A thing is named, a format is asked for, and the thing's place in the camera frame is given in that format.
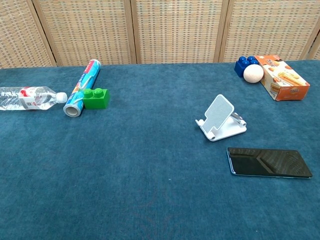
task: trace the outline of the plastic water bottle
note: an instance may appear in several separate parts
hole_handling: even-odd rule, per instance
[[[65,92],[54,92],[47,86],[0,87],[0,110],[47,110],[67,102]]]

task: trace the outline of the blue foil box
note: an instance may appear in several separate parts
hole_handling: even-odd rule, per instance
[[[92,59],[86,66],[82,76],[63,107],[63,111],[66,115],[69,117],[78,117],[81,114],[84,108],[84,101],[82,100],[84,97],[83,90],[91,89],[94,86],[100,68],[101,63],[95,59]]]

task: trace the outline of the bottle label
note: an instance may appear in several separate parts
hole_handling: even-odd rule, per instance
[[[36,103],[35,92],[38,87],[24,87],[20,90],[19,100],[25,109],[40,109]]]

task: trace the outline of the green lego brick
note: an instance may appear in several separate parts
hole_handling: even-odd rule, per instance
[[[110,95],[108,89],[96,88],[85,89],[83,91],[83,103],[86,109],[106,109],[109,103]]]

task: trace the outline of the wooden frame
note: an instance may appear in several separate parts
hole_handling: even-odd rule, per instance
[[[132,17],[133,39],[134,39],[136,63],[141,64],[141,50],[140,50],[140,38],[139,38],[137,1],[130,0],[130,3],[131,3],[131,17]]]
[[[299,58],[299,60],[304,60],[308,58],[309,52],[311,51],[313,42],[315,41],[318,32],[320,31],[320,16],[318,18],[317,23],[315,24],[315,27],[309,37],[309,40],[307,41],[307,43],[305,44],[305,47],[301,53],[301,56]]]
[[[126,16],[126,26],[127,26],[127,34],[128,34],[128,41],[129,41],[129,48],[130,48],[130,56],[131,56],[131,63],[137,63],[137,55],[136,55],[136,44],[135,44],[135,36],[134,36],[134,25],[132,21],[132,5],[131,1],[124,0],[124,11]]]
[[[43,27],[43,30],[45,32],[45,36],[47,38],[47,41],[48,41],[48,44],[50,45],[51,49],[52,49],[52,52],[53,52],[53,55],[55,56],[55,61],[57,63],[58,66],[62,66],[62,63],[61,63],[61,60],[60,60],[60,57],[59,57],[59,52],[56,48],[56,45],[55,45],[55,42],[52,38],[52,35],[50,34],[50,30],[46,24],[46,18],[45,16],[43,15],[43,12],[41,11],[41,6],[39,4],[39,2],[37,0],[32,0],[33,1],[33,5],[35,7],[35,10],[36,10],[36,13],[40,19],[40,22],[41,22],[41,25]]]
[[[316,37],[310,49],[308,59],[320,60],[320,34]]]
[[[221,48],[223,44],[223,36],[225,32],[225,24],[227,20],[227,12],[228,12],[229,4],[230,4],[230,0],[224,0],[222,3],[221,16],[220,16],[220,22],[219,22],[218,34],[216,37],[216,44],[215,44],[214,58],[213,58],[213,62],[215,63],[219,62],[219,58],[221,54]]]
[[[30,9],[30,12],[31,12],[32,17],[33,17],[33,19],[34,19],[36,28],[37,28],[38,31],[39,31],[41,40],[42,40],[42,42],[43,42],[43,44],[44,44],[45,50],[46,50],[47,53],[48,53],[48,57],[49,57],[49,59],[50,59],[50,61],[51,61],[51,63],[52,63],[52,66],[57,66],[56,60],[55,60],[54,55],[53,55],[53,53],[52,53],[52,51],[51,51],[51,48],[50,48],[49,43],[48,43],[48,41],[47,41],[46,34],[45,34],[45,32],[44,32],[44,30],[43,30],[43,28],[42,28],[41,22],[40,22],[40,20],[39,20],[39,18],[38,18],[38,16],[37,16],[37,13],[36,13],[36,10],[35,10],[35,8],[34,8],[34,6],[33,6],[33,3],[32,3],[30,0],[26,0],[26,4],[28,5],[28,7],[29,7],[29,9]]]

